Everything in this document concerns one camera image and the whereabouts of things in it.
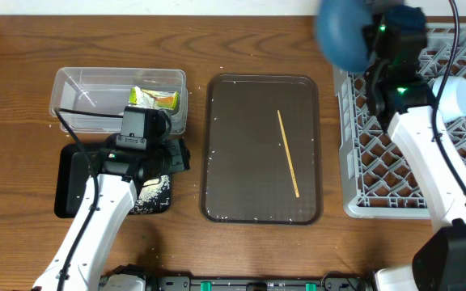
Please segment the yellow snack wrapper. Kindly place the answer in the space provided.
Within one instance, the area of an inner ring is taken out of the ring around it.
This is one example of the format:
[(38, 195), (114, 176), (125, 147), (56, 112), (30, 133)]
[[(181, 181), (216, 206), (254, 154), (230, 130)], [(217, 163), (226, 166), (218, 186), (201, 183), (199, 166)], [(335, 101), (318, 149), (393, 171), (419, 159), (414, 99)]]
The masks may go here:
[(135, 86), (129, 95), (129, 105), (149, 109), (175, 110), (179, 99), (179, 91), (154, 91)]

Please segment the dark blue plate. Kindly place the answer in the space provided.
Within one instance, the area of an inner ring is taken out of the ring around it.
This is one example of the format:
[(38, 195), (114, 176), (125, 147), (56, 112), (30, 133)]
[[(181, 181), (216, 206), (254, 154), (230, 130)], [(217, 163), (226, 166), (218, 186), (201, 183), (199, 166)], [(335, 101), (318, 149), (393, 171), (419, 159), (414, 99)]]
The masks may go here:
[(323, 0), (316, 16), (316, 39), (324, 57), (338, 68), (361, 73), (369, 64), (363, 28), (373, 24), (363, 0)]

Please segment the light blue rice bowl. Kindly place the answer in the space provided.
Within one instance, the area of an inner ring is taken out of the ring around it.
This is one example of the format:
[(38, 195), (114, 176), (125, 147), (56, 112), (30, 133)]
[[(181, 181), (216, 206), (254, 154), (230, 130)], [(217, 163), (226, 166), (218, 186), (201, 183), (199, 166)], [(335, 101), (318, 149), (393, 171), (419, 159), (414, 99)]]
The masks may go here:
[(437, 119), (450, 123), (466, 116), (466, 79), (449, 76), (438, 104)]

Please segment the wooden chopstick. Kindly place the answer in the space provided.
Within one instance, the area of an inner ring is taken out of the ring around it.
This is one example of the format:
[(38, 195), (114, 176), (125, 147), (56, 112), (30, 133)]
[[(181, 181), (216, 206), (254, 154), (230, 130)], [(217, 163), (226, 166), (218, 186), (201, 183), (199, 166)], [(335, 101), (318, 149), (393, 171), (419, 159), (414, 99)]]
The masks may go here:
[(293, 166), (293, 162), (292, 162), (292, 157), (291, 157), (291, 154), (290, 154), (290, 147), (288, 145), (288, 141), (287, 141), (287, 138), (286, 138), (286, 130), (285, 130), (285, 126), (283, 124), (282, 114), (281, 114), (279, 109), (277, 109), (277, 118), (278, 118), (278, 123), (279, 123), (279, 126), (280, 126), (281, 135), (282, 135), (283, 146), (284, 146), (285, 153), (286, 153), (286, 160), (287, 160), (288, 167), (289, 167), (290, 178), (291, 178), (291, 182), (292, 182), (293, 189), (294, 189), (294, 195), (295, 195), (296, 198), (300, 198), (299, 187), (298, 187), (298, 184), (297, 184), (297, 179), (296, 179), (296, 176), (295, 176), (295, 173), (294, 173), (294, 166)]

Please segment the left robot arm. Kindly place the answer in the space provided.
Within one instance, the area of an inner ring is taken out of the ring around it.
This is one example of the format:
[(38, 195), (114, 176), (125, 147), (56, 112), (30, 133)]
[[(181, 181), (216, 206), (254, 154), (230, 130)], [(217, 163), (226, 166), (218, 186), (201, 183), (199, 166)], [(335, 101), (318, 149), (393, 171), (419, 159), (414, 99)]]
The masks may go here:
[(121, 131), (90, 153), (76, 139), (88, 177), (74, 220), (34, 290), (155, 290), (135, 266), (101, 281), (104, 265), (128, 214), (160, 213), (170, 204), (171, 177), (190, 168), (184, 140), (172, 139), (164, 110), (127, 106)]

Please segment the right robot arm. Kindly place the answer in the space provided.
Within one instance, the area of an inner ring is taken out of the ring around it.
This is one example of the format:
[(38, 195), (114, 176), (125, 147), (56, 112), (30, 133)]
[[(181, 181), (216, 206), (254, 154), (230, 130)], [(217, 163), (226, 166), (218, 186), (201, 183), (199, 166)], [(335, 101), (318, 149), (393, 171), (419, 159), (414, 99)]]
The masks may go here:
[(466, 165), (446, 128), (466, 115), (466, 79), (450, 70), (434, 82), (422, 77), (418, 58), (428, 41), (417, 7), (386, 8), (364, 34), (374, 59), (367, 105), (408, 163), (434, 231), (410, 264), (378, 270), (374, 287), (466, 290)]

